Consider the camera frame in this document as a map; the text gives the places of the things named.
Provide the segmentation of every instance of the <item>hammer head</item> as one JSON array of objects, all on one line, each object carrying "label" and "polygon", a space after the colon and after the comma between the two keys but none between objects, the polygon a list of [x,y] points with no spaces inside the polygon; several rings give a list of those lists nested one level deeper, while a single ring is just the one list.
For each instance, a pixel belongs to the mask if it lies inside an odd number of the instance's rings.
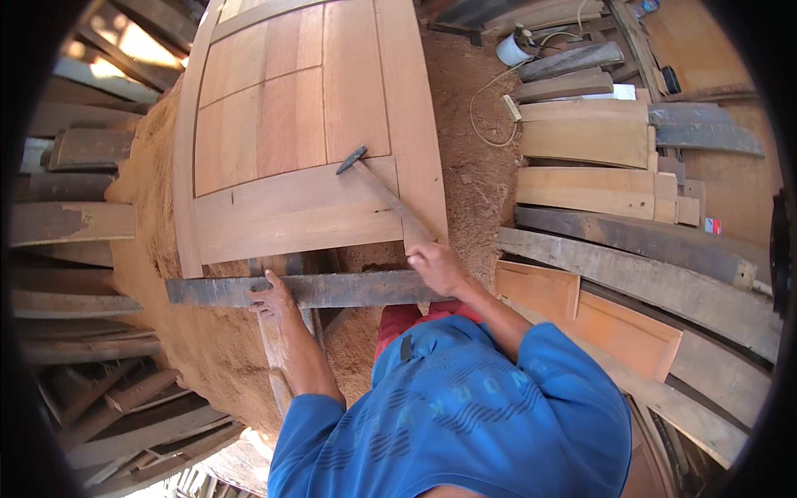
[{"label": "hammer head", "polygon": [[347,169],[349,169],[351,167],[351,165],[354,164],[355,161],[357,161],[357,159],[363,157],[363,155],[365,155],[366,152],[368,152],[368,149],[366,149],[366,147],[364,145],[361,145],[361,146],[357,147],[357,150],[352,152],[346,158],[346,160],[343,161],[343,163],[340,165],[340,167],[338,168],[338,171],[336,171],[335,174],[341,174],[344,171],[346,171]]}]

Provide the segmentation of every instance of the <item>wooden door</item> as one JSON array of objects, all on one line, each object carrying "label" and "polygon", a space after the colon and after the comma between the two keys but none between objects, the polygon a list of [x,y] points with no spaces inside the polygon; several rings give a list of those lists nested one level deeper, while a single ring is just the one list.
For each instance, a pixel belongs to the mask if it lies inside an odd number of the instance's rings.
[{"label": "wooden door", "polygon": [[364,162],[447,241],[429,81],[411,0],[211,0],[180,96],[175,224],[202,265],[420,240],[356,174]]}]

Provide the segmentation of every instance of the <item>hammer handle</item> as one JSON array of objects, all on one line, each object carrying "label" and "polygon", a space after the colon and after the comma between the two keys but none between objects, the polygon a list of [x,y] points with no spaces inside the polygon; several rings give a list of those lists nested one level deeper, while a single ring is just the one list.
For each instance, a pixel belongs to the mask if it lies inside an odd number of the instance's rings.
[{"label": "hammer handle", "polygon": [[428,228],[426,228],[426,225],[423,224],[421,218],[418,218],[415,213],[413,213],[412,210],[406,206],[406,204],[401,202],[401,199],[396,197],[379,178],[376,178],[376,175],[368,169],[368,166],[363,164],[362,161],[355,161],[354,168],[360,173],[360,176],[365,178],[368,183],[371,184],[374,190],[379,192],[379,195],[381,195],[391,205],[391,207],[401,215],[401,219],[404,221],[405,225],[411,226],[416,232],[418,232],[418,235],[421,236],[421,239],[426,242],[434,242],[438,239]]}]

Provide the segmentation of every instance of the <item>white container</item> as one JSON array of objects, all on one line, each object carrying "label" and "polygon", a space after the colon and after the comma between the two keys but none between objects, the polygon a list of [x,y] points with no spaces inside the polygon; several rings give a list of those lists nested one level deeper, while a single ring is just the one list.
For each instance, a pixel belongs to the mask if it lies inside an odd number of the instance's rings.
[{"label": "white container", "polygon": [[498,54],[498,58],[501,59],[501,62],[506,65],[516,65],[532,58],[532,56],[528,55],[517,46],[514,34],[510,34],[505,40],[498,44],[496,53]]}]

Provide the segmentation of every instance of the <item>hand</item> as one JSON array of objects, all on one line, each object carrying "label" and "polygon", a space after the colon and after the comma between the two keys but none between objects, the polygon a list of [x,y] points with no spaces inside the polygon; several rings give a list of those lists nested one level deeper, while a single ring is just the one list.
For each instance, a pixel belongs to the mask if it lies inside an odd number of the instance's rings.
[{"label": "hand", "polygon": [[296,302],[280,277],[271,270],[265,270],[265,278],[272,288],[260,292],[249,291],[249,298],[254,301],[254,304],[249,306],[249,310],[259,315],[275,317],[285,316],[296,311]]},{"label": "hand", "polygon": [[408,261],[421,275],[423,283],[441,296],[459,299],[474,285],[478,285],[445,245],[434,242],[416,245],[410,249]]}]

